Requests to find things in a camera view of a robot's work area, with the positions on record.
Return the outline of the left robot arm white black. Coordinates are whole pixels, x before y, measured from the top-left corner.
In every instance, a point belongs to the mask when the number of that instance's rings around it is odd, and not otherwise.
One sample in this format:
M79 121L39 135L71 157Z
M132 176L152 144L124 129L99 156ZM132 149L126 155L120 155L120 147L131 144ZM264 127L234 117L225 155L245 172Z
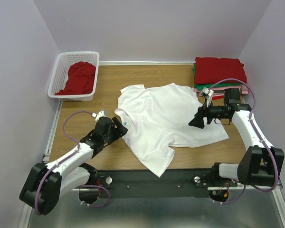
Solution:
M53 162L37 163L31 168L19 199L40 216L49 214L59 199L75 188L107 192L100 185L96 169L86 162L127 132L116 117L100 117L95 128L76 142L71 151Z

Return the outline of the white t-shirt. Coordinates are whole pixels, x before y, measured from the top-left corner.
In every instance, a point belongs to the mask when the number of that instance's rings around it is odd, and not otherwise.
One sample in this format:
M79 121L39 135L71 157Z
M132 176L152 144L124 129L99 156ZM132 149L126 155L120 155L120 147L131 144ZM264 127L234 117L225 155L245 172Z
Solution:
M115 114L128 130L123 136L126 145L142 165L160 177L173 160L174 147L196 148L228 139L222 125L189 126L200 106L188 86L130 85L121 90Z

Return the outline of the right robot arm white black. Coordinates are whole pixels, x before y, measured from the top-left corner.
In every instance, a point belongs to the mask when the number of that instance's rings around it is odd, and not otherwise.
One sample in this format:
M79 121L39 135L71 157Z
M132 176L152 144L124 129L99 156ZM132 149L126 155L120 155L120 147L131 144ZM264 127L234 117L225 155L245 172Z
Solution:
M237 128L246 153L239 164L215 163L209 174L209 181L220 186L226 179L250 185L260 191L272 191L278 184L285 154L268 142L257 125L252 108L240 99L240 90L224 90L224 104L213 105L213 90L204 88L201 95L204 104L198 108L189 126L200 129L215 120L229 120Z

